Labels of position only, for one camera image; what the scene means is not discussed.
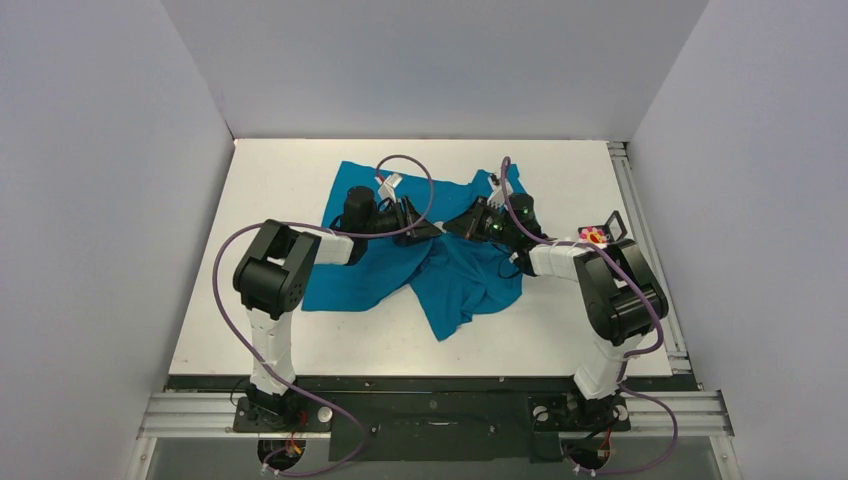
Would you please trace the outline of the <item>blue t-shirt garment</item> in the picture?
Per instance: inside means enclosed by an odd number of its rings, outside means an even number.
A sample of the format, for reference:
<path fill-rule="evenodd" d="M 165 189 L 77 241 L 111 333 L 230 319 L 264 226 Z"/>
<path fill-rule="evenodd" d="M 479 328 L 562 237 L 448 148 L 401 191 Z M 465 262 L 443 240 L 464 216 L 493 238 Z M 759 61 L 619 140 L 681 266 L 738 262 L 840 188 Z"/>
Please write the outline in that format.
<path fill-rule="evenodd" d="M 356 186 L 376 189 L 374 168 L 349 161 L 337 170 L 321 225 L 329 227 L 341 214 L 348 190 Z M 465 211 L 493 188 L 490 173 L 477 170 L 466 184 L 434 182 L 435 203 L 427 215 L 434 223 L 448 221 Z M 416 208 L 423 211 L 429 199 L 428 181 L 411 176 L 399 186 Z M 439 341 L 456 332 L 474 315 L 494 314 L 511 306 L 522 294 L 521 274 L 507 267 L 508 254 L 487 244 L 443 234 L 412 246 L 396 245 L 389 238 L 369 240 L 364 257 L 353 266 L 316 265 L 302 300 L 304 311 L 361 312 L 378 305 L 396 290 L 409 285 L 431 331 Z"/>

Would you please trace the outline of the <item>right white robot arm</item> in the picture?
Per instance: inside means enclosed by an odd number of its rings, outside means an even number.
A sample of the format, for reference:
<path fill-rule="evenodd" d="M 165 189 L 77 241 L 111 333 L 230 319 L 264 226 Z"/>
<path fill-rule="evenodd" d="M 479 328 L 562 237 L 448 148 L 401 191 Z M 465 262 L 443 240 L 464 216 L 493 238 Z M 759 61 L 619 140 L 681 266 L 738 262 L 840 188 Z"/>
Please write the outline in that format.
<path fill-rule="evenodd" d="M 506 248 L 525 275 L 579 286 L 594 343 L 574 375 L 579 390 L 563 402 L 566 418 L 578 427 L 603 415 L 602 398 L 618 390 L 628 361 L 643 351 L 640 342 L 669 311 L 665 292 L 637 243 L 625 233 L 610 233 L 620 219 L 613 212 L 605 224 L 584 228 L 576 240 L 558 239 L 543 232 L 533 197 L 514 193 L 500 207 L 479 197 L 444 225 L 466 240 Z"/>

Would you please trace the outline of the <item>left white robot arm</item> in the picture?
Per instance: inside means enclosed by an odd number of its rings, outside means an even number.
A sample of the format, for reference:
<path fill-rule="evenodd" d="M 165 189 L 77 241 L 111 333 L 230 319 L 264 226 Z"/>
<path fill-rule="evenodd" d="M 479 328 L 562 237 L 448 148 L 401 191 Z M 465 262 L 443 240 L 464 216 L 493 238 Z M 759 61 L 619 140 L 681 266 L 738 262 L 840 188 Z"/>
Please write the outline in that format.
<path fill-rule="evenodd" d="M 296 379 L 292 361 L 292 314 L 316 265 L 352 266 L 365 255 L 369 235 L 389 237 L 400 246 L 430 240 L 441 229 L 425 220 L 409 197 L 377 200 L 372 189 L 351 188 L 342 212 L 325 231 L 298 231 L 269 219 L 263 222 L 233 274 L 250 320 L 254 359 L 247 394 L 262 400 L 259 416 L 272 429 L 291 427 L 298 402 L 286 395 Z"/>

